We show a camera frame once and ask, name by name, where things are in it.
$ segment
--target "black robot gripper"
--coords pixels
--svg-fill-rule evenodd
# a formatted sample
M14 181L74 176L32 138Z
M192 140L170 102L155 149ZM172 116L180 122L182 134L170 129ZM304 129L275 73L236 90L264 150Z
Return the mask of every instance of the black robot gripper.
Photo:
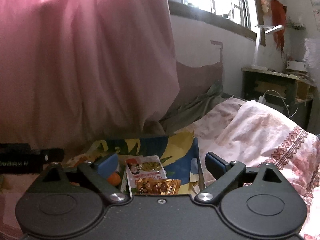
M17 203L22 239L302 239L306 205L273 164L247 168L213 153L205 162L217 181L194 199L130 199L92 165L50 165Z

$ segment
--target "wall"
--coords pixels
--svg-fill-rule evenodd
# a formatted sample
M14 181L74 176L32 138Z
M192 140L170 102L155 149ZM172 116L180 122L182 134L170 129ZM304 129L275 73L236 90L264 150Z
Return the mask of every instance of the wall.
M270 17L265 17L266 24L271 23ZM241 68L250 66L253 61L255 42L231 33L224 29L182 17L171 16L177 60L190 67L212 65L219 62L219 46L212 45L213 41L223 43L223 90L225 93L241 96ZM290 43L285 35L285 52L290 52ZM276 71L282 71L285 59L272 35L266 36L266 47L260 46L258 65Z
M320 32L317 31L316 21L310 0L285 0L287 5L287 16L298 22L299 19L306 25L305 31L288 30L291 39L291 52L295 60L301 61L305 54L305 38L320 39ZM320 87L320 69L310 69L312 78ZM320 133L320 103L319 95L313 102L308 131L314 134Z

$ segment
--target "snack package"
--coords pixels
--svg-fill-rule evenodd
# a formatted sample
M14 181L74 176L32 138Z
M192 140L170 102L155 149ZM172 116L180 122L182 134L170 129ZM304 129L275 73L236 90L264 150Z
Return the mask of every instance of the snack package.
M157 155L154 156L132 156L125 160L126 173L129 185L130 196L137 191L139 179L166 179L164 168Z
M139 179L138 195L177 195L180 189L180 179Z

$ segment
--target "orange fruit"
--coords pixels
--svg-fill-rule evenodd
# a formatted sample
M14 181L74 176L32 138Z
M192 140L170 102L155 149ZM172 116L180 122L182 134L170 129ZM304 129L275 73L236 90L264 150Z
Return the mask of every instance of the orange fruit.
M120 175L116 172L112 173L109 178L107 178L107 182L109 182L112 186L118 186L121 182Z

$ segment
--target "silver screw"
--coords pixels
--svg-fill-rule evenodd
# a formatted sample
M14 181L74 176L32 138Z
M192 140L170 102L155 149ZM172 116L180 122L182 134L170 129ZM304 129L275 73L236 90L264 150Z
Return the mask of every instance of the silver screw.
M167 201L165 199L158 199L157 201L159 204L165 204Z
M200 194L198 195L198 198L199 198L200 200L202 200L202 201L209 201L209 200L212 200L212 199L213 199L213 195L210 194L210 193L204 192L204 193L200 193Z
M119 193L113 193L110 195L110 199L113 201L123 201L125 200L125 194L119 192Z

